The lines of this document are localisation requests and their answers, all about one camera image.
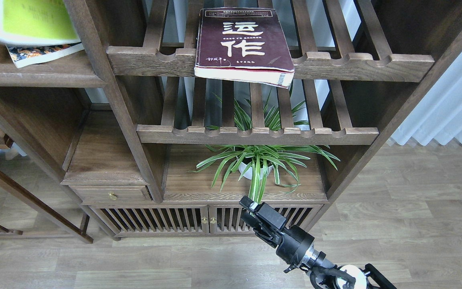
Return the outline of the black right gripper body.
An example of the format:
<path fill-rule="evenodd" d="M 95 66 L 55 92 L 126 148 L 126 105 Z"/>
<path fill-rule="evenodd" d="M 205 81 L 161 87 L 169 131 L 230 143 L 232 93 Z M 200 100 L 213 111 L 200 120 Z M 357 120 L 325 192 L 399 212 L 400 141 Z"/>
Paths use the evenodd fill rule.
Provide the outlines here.
<path fill-rule="evenodd" d="M 313 246 L 314 237 L 294 225 L 290 228 L 264 229 L 261 239 L 276 248 L 276 254 L 290 267 L 313 267 L 316 253 Z"/>

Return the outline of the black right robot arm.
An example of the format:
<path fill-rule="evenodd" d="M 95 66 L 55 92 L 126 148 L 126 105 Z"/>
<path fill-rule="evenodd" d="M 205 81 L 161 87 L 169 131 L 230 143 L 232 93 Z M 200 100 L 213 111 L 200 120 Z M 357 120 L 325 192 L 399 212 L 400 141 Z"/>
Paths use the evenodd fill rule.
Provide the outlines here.
<path fill-rule="evenodd" d="M 250 225 L 255 235 L 276 249 L 276 254 L 288 264 L 285 273 L 293 269 L 306 272 L 316 289 L 394 289 L 395 286 L 371 264 L 360 269 L 354 265 L 338 266 L 314 249 L 314 237 L 297 225 L 286 228 L 287 219 L 267 203 L 255 203 L 247 196 L 240 205 L 245 208 L 241 219 Z"/>

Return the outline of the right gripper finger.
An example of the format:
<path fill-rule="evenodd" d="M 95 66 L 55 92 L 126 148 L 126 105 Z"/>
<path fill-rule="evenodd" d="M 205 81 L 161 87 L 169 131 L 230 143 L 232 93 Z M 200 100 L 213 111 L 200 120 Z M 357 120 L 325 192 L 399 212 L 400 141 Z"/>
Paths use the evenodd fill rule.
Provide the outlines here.
<path fill-rule="evenodd" d="M 262 223 L 262 221 L 255 218 L 250 212 L 242 212 L 241 220 L 247 223 L 253 229 L 255 235 L 262 241 L 268 245 L 276 245 L 275 234 L 269 225 Z"/>
<path fill-rule="evenodd" d="M 245 209 L 244 212 L 250 212 L 255 218 L 262 221 L 262 223 L 269 225 L 274 233 L 280 232 L 285 228 L 287 219 L 267 203 L 258 204 L 247 196 L 243 196 L 239 204 Z"/>

